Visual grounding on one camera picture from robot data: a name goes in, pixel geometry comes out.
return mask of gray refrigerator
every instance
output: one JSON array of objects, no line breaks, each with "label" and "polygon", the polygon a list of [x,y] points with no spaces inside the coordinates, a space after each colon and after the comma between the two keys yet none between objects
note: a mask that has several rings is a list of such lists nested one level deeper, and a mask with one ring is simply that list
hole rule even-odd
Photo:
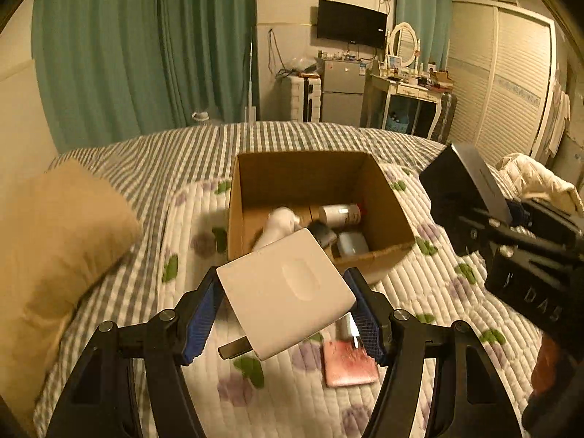
[{"label": "gray refrigerator", "polygon": [[322,59],[320,121],[358,127],[365,90],[365,65],[354,61]]}]

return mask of curtain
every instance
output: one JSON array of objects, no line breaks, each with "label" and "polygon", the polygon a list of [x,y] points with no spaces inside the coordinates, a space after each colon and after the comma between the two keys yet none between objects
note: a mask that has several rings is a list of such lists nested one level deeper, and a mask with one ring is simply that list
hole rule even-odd
[{"label": "curtain", "polygon": [[34,0],[33,58],[60,152],[243,120],[255,0]]},{"label": "curtain", "polygon": [[410,23],[420,39],[420,62],[446,67],[452,0],[396,0],[395,22]]}]

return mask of brown pillow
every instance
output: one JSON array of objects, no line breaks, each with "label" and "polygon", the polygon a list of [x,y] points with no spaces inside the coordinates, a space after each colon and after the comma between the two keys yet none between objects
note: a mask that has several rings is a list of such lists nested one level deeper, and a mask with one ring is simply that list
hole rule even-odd
[{"label": "brown pillow", "polygon": [[0,395],[28,433],[77,302],[140,237],[126,200],[77,161],[8,195],[0,211]]}]

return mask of wardrobe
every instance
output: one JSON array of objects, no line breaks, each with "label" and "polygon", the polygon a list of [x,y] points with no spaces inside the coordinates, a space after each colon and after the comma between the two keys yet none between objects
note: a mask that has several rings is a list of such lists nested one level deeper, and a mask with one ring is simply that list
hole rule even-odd
[{"label": "wardrobe", "polygon": [[449,141],[485,161],[542,149],[556,73],[554,21],[510,4],[455,0],[447,68],[458,106]]}]

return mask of television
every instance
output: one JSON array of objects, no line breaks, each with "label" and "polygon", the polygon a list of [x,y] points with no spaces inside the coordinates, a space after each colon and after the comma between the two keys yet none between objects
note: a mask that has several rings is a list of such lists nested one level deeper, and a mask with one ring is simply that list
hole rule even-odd
[{"label": "television", "polygon": [[318,1],[317,38],[384,48],[386,28],[385,13],[339,1]]}]

